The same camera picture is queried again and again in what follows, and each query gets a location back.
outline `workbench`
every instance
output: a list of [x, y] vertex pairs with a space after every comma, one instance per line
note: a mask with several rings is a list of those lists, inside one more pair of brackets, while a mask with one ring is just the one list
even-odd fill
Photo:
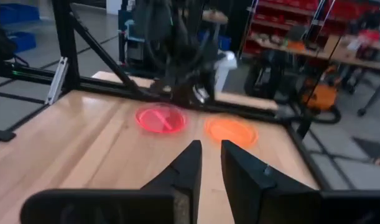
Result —
[[[324, 48], [316, 51], [309, 49], [299, 50], [288, 48], [285, 46], [278, 46], [276, 44], [271, 43], [269, 40], [256, 39], [254, 41], [256, 41], [261, 47], [265, 47], [268, 49], [281, 50], [291, 54], [304, 55], [323, 60], [333, 60], [348, 65], [356, 65], [363, 68], [372, 68], [375, 70], [380, 70], [380, 62], [356, 58], [356, 51], [348, 50], [347, 45], [342, 44], [342, 42], [350, 42], [355, 38], [357, 37], [353, 35], [344, 35], [342, 37], [339, 37], [337, 35], [330, 35]], [[373, 42], [370, 46], [380, 50], [380, 42]], [[376, 102], [376, 100], [378, 100], [379, 97], [380, 85], [378, 86], [372, 97], [368, 100], [366, 105], [360, 110], [358, 110], [358, 114], [360, 116], [364, 115], [366, 113], [366, 110], [369, 107], [371, 107]]]
[[[95, 75], [109, 81], [112, 73]], [[139, 86], [152, 80], [134, 78]], [[274, 103], [245, 96], [220, 99], [261, 108]], [[198, 223], [233, 223], [221, 174], [220, 144], [204, 134], [210, 113], [184, 110], [187, 127], [160, 135], [140, 128], [136, 110], [146, 103], [72, 90], [0, 142], [0, 224], [19, 223], [24, 201], [43, 189], [139, 189], [166, 168], [194, 139], [202, 142]], [[251, 121], [259, 139], [246, 149], [290, 177], [317, 189], [298, 146], [283, 125]]]

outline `concrete floor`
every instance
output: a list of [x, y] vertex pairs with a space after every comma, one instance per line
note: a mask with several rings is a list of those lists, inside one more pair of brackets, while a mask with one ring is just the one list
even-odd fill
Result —
[[[107, 52], [118, 60], [118, 17], [107, 16], [105, 11], [79, 7], [78, 13], [88, 26], [90, 32]], [[60, 58], [57, 31], [52, 20], [46, 19], [35, 24], [9, 26], [8, 29], [26, 30], [37, 38], [37, 48], [20, 53], [31, 67], [55, 70], [56, 65], [50, 63]], [[76, 50], [80, 74], [92, 76], [97, 71], [109, 71], [109, 68], [88, 45], [76, 35]], [[240, 66], [231, 72], [226, 81], [224, 91], [243, 93], [243, 84], [248, 74], [247, 66]], [[367, 76], [372, 86], [380, 82], [374, 75]], [[0, 83], [7, 79], [0, 78]], [[34, 83], [14, 81], [0, 87], [0, 93], [26, 96], [44, 100], [49, 87]], [[323, 172], [333, 189], [380, 189], [380, 167], [369, 163], [369, 157], [353, 141], [353, 137], [380, 142], [380, 100], [370, 109], [368, 114], [359, 118], [357, 109], [366, 103], [373, 93], [371, 85], [360, 84], [354, 95], [340, 93], [337, 106], [343, 114], [336, 125], [312, 124], [304, 143], [313, 160]], [[39, 109], [42, 105], [13, 100], [0, 96], [0, 129], [10, 128], [27, 114]]]

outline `metal bracket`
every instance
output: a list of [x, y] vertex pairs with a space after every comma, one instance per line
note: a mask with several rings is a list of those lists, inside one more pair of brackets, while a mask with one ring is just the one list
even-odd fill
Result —
[[68, 70], [67, 61], [68, 61], [68, 58], [61, 57], [60, 61], [58, 62], [58, 67], [55, 71], [55, 75], [54, 75], [52, 84], [50, 86], [49, 93], [47, 94], [45, 104], [52, 105], [57, 101], [58, 96], [61, 93], [61, 87], [65, 80], [65, 75], [67, 74], [67, 70]]

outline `orange object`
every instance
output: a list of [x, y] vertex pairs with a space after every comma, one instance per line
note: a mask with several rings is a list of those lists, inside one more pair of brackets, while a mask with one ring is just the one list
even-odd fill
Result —
[[230, 140], [239, 147], [253, 146], [257, 139], [257, 131], [245, 120], [234, 116], [213, 116], [205, 123], [205, 131], [216, 142]]
[[295, 50], [305, 50], [306, 49], [303, 42], [301, 42], [301, 41], [288, 41], [287, 48], [288, 49], [295, 49]]
[[[302, 100], [304, 103], [307, 102], [309, 94], [303, 95]], [[335, 104], [336, 94], [336, 88], [326, 84], [319, 84], [315, 87], [313, 95], [307, 103], [307, 107], [318, 110], [329, 110]]]

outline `blue bin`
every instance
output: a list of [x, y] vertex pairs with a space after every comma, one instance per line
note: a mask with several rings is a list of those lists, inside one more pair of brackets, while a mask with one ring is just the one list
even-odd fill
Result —
[[17, 50], [15, 53], [36, 48], [36, 40], [34, 34], [28, 32], [12, 32], [8, 37], [17, 44]]
[[[198, 33], [198, 40], [200, 42], [202, 41], [204, 35], [205, 35], [204, 32]], [[219, 49], [220, 50], [229, 50], [229, 46], [231, 44], [231, 38], [219, 35], [218, 43], [219, 43]]]
[[0, 21], [1, 24], [12, 24], [16, 22], [38, 21], [40, 20], [39, 10], [34, 6], [23, 4], [1, 4]]

